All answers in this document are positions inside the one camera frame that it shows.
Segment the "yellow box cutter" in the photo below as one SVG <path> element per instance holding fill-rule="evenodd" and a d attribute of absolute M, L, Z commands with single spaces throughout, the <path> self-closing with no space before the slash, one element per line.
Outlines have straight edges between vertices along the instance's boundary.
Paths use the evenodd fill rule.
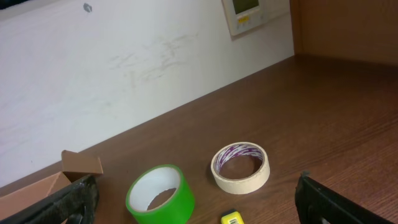
<path fill-rule="evenodd" d="M 244 221 L 238 211 L 230 210 L 222 214 L 221 224 L 244 224 Z"/>

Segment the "brown cardboard box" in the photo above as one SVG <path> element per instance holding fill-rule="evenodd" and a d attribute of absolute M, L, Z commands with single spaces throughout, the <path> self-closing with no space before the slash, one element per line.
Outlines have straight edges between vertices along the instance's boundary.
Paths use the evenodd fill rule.
<path fill-rule="evenodd" d="M 71 185 L 88 174 L 99 176 L 103 168 L 98 156 L 62 151 L 62 170 L 1 197 L 1 220 Z"/>

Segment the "green tape roll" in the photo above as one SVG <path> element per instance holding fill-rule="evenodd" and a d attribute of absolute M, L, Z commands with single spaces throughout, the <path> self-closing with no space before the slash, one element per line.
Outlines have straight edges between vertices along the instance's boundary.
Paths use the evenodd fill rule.
<path fill-rule="evenodd" d="M 172 196 L 150 209 L 153 199 L 169 189 L 175 190 Z M 175 165 L 164 164 L 134 181 L 126 195 L 126 207 L 140 224 L 185 224 L 193 213 L 195 198 L 183 172 Z"/>

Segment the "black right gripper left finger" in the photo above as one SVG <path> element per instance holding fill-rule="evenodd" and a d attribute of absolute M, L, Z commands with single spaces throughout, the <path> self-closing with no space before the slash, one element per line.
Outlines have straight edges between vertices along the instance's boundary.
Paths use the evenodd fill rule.
<path fill-rule="evenodd" d="M 99 197 L 95 177 L 86 175 L 1 224 L 93 224 Z"/>

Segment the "cream masking tape roll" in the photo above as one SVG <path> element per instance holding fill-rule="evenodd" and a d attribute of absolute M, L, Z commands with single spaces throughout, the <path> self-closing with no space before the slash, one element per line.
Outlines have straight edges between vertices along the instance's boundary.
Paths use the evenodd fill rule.
<path fill-rule="evenodd" d="M 228 179 L 220 174 L 221 168 L 238 156 L 251 156 L 262 163 L 255 173 L 242 179 Z M 242 195 L 260 189 L 268 180 L 271 169 L 265 150 L 252 142 L 234 142 L 221 148 L 211 160 L 211 172 L 218 187 L 229 194 Z"/>

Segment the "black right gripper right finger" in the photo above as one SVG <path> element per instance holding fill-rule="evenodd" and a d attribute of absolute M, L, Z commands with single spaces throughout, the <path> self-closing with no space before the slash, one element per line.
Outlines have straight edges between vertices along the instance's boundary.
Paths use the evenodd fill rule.
<path fill-rule="evenodd" d="M 301 224 L 392 224 L 301 173 L 295 189 L 295 206 Z"/>

